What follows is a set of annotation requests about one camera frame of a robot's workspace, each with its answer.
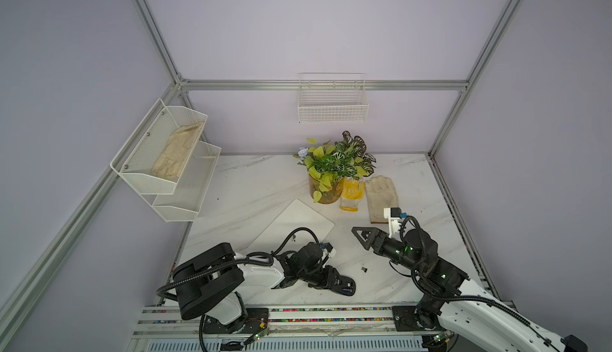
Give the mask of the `black wireless mouse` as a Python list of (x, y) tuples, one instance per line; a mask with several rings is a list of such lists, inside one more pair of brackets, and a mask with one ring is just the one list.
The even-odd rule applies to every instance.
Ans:
[(354, 296), (356, 292), (355, 280), (346, 276), (337, 276), (334, 278), (330, 290), (342, 296)]

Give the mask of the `white laptop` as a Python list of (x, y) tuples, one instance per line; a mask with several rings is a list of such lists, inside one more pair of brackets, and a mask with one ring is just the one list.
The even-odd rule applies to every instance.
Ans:
[(270, 253), (281, 245), (295, 229), (308, 228), (319, 241), (323, 241), (335, 224), (299, 199), (292, 201), (271, 224), (245, 248), (242, 253)]

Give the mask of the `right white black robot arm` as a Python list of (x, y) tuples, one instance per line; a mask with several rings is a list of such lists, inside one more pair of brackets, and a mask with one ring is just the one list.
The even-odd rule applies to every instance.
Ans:
[(400, 216), (398, 237), (376, 227), (354, 227), (366, 250), (411, 272), (422, 293), (414, 314), (424, 329), (441, 327), (486, 351), (586, 351), (583, 340), (561, 336), (525, 318), (489, 294), (466, 272), (438, 255), (438, 243), (416, 218)]

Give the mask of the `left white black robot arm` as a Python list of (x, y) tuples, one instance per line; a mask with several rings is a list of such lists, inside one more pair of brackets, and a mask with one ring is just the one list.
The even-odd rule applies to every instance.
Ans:
[[(299, 232), (312, 241), (299, 250), (285, 247)], [(331, 244), (322, 242), (309, 228), (296, 228), (269, 253), (255, 251), (242, 255), (231, 244), (222, 242), (172, 272), (171, 280), (157, 288), (156, 295), (177, 302), (182, 320), (199, 320), (199, 346), (205, 350), (204, 334), (250, 333), (243, 342), (230, 342), (230, 349), (246, 348), (269, 332), (269, 310), (245, 306), (243, 293), (285, 289), (303, 281), (309, 288), (341, 296), (354, 296), (356, 283), (328, 264), (334, 253)]]

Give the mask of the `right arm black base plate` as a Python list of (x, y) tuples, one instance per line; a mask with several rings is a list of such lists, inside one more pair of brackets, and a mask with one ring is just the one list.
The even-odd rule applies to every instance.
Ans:
[(408, 331), (442, 331), (435, 313), (418, 306), (393, 306), (391, 308), (395, 330)]

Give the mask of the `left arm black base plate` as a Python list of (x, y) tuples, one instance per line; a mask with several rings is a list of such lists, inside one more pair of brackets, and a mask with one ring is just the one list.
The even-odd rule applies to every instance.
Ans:
[(216, 318), (207, 316), (202, 326), (202, 334), (254, 334), (262, 330), (262, 324), (269, 322), (269, 309), (247, 308), (246, 313), (233, 322), (223, 325)]

